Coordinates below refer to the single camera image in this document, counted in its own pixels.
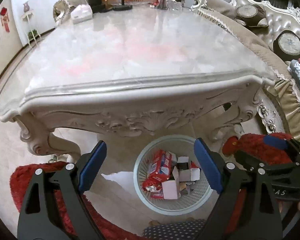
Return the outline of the black dotted box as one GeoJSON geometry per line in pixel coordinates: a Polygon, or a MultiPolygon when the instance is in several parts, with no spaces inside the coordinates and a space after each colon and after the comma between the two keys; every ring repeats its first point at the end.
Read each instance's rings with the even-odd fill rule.
{"type": "Polygon", "coordinates": [[[178,171],[185,171],[190,169],[190,159],[188,156],[181,156],[177,159],[178,171]]]}

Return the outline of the pink cardboard box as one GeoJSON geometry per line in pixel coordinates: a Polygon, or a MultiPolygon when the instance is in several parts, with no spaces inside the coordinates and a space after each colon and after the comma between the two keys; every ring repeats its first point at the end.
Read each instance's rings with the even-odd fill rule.
{"type": "Polygon", "coordinates": [[[181,197],[179,171],[175,166],[172,170],[173,179],[169,179],[162,183],[162,190],[165,200],[177,200],[181,197]]]}

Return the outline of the red blue glove box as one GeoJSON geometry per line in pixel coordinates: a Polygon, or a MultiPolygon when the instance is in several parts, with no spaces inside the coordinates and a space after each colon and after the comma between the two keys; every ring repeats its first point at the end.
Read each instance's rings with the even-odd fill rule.
{"type": "Polygon", "coordinates": [[[171,170],[176,163],[177,157],[174,153],[165,150],[158,150],[153,157],[148,178],[160,183],[169,180],[171,170]]]}

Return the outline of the red snack bag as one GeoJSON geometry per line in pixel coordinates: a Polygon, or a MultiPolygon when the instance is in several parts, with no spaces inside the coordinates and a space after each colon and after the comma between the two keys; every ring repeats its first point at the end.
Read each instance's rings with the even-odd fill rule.
{"type": "Polygon", "coordinates": [[[142,188],[150,193],[150,197],[154,199],[163,199],[164,194],[162,190],[162,183],[154,180],[153,178],[147,178],[142,183],[142,188]]]}

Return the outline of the white mesh trash basket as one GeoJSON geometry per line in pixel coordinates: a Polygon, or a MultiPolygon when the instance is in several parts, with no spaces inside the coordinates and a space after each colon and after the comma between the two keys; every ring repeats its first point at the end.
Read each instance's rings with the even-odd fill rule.
{"type": "Polygon", "coordinates": [[[133,182],[140,200],[156,213],[181,216],[201,208],[213,190],[194,154],[195,139],[167,135],[149,142],[136,159],[133,182]]]}

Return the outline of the red fuzzy right sleeve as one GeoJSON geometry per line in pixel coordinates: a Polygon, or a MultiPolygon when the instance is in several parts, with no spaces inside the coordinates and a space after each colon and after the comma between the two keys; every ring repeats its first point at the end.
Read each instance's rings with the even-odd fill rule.
{"type": "MultiPolygon", "coordinates": [[[[232,136],[224,143],[222,153],[224,156],[230,157],[237,151],[242,150],[268,165],[288,164],[292,162],[284,150],[278,150],[272,146],[264,144],[263,139],[264,135],[251,133],[244,134],[239,138],[232,136]]],[[[225,234],[232,233],[237,228],[246,194],[247,192],[245,190],[241,190],[239,192],[235,209],[225,230],[225,234]]]]}

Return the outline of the small black cube box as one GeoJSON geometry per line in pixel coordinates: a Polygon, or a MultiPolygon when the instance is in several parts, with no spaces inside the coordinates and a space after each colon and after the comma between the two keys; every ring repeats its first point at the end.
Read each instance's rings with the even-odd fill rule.
{"type": "Polygon", "coordinates": [[[198,180],[200,180],[200,168],[191,168],[179,172],[180,182],[198,181],[198,180]]]}

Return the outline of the polka dot slipper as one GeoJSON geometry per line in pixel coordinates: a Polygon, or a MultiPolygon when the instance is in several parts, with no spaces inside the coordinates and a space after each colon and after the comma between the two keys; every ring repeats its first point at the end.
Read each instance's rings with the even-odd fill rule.
{"type": "Polygon", "coordinates": [[[143,230],[146,239],[196,239],[206,220],[187,219],[183,222],[157,224],[143,230]]]}

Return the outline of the beige fringed sofa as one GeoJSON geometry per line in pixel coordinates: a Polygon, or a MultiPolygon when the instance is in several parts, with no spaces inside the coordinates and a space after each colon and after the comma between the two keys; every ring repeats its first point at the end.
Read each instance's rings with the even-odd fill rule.
{"type": "Polygon", "coordinates": [[[279,9],[269,2],[254,0],[194,0],[191,10],[218,25],[272,68],[277,76],[274,86],[267,86],[260,94],[257,112],[268,133],[287,132],[300,141],[300,89],[284,61],[273,51],[275,39],[291,30],[300,38],[300,21],[287,9],[279,9]],[[258,5],[264,9],[266,28],[246,28],[235,18],[236,10],[243,5],[258,5]]]}

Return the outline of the round cushion on sofa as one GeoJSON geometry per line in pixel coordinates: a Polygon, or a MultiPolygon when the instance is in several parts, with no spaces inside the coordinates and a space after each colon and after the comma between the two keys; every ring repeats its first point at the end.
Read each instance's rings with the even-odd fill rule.
{"type": "Polygon", "coordinates": [[[236,8],[235,20],[241,25],[249,28],[269,27],[266,11],[259,5],[242,5],[236,8]]]}

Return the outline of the ornate cream coffee table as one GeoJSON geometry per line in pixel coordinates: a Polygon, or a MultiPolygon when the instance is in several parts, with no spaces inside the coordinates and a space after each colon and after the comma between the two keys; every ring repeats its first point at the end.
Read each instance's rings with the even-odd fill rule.
{"type": "Polygon", "coordinates": [[[275,81],[212,12],[137,7],[55,29],[4,85],[0,120],[19,125],[32,154],[76,160],[79,146],[55,129],[153,135],[229,103],[208,123],[215,136],[253,118],[259,91],[275,81]]]}

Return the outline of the white side table vase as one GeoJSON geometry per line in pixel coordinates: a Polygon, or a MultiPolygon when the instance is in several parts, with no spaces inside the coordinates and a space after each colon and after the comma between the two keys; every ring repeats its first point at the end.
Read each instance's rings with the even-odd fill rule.
{"type": "Polygon", "coordinates": [[[34,10],[30,8],[29,2],[23,4],[23,14],[21,15],[23,31],[27,39],[27,44],[32,48],[31,43],[38,44],[38,39],[41,40],[41,34],[36,28],[36,18],[34,10]]]}

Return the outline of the pink tissue pack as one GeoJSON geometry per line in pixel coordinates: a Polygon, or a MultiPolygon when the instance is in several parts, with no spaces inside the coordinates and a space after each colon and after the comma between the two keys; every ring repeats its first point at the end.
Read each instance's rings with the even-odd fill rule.
{"type": "Polygon", "coordinates": [[[78,5],[70,14],[73,24],[78,24],[93,18],[93,11],[87,4],[78,5]]]}

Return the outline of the red chinese knot decoration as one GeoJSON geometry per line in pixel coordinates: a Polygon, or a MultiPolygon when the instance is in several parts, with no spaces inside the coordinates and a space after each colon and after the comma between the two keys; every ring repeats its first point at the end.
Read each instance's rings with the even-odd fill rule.
{"type": "Polygon", "coordinates": [[[5,29],[7,33],[10,32],[8,23],[10,21],[9,16],[8,16],[8,10],[6,7],[2,7],[0,11],[0,19],[1,19],[1,25],[5,29]]]}

